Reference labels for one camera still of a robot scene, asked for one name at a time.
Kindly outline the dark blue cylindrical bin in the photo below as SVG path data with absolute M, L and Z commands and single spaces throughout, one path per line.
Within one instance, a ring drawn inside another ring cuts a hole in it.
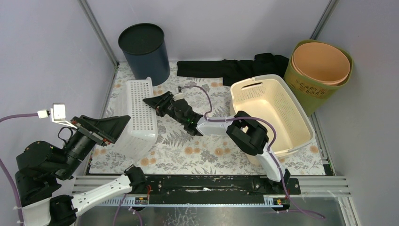
M 127 63 L 137 80 L 151 78 L 152 86 L 164 83 L 170 76 L 165 34 L 151 23 L 126 28 L 118 38 Z

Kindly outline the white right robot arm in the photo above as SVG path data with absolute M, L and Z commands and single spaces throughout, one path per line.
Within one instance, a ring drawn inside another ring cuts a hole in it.
M 269 122 L 251 117 L 245 111 L 225 118 L 206 117 L 194 112 L 181 94 L 171 92 L 143 101 L 157 116 L 168 115 L 191 136 L 227 135 L 241 151 L 258 159 L 274 193 L 281 194 L 288 189 L 290 172 L 271 149 L 277 133 Z

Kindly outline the white perforated basket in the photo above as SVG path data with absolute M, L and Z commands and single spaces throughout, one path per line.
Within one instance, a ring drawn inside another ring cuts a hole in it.
M 128 121 L 113 151 L 140 160 L 151 150 L 158 138 L 155 110 L 143 100 L 153 97 L 152 80 L 128 80 L 115 100 L 116 116 L 128 115 Z

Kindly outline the cream perforated plastic basket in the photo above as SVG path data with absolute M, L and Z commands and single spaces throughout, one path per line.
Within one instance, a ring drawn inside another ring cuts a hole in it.
M 236 82 L 231 85 L 230 92 L 231 115 L 245 111 L 275 128 L 277 135 L 271 149 L 279 159 L 310 147 L 316 141 L 306 113 L 278 75 L 261 75 Z

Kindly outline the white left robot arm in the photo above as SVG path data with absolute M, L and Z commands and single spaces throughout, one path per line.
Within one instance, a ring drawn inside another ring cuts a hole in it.
M 106 200 L 146 190 L 142 169 L 130 166 L 113 181 L 90 191 L 53 196 L 60 188 L 59 180 L 72 179 L 94 146 L 114 144 L 129 120 L 128 115 L 104 119 L 74 117 L 67 122 L 72 136 L 62 148 L 36 141 L 17 156 L 16 187 L 26 226 L 70 226 L 77 217 Z

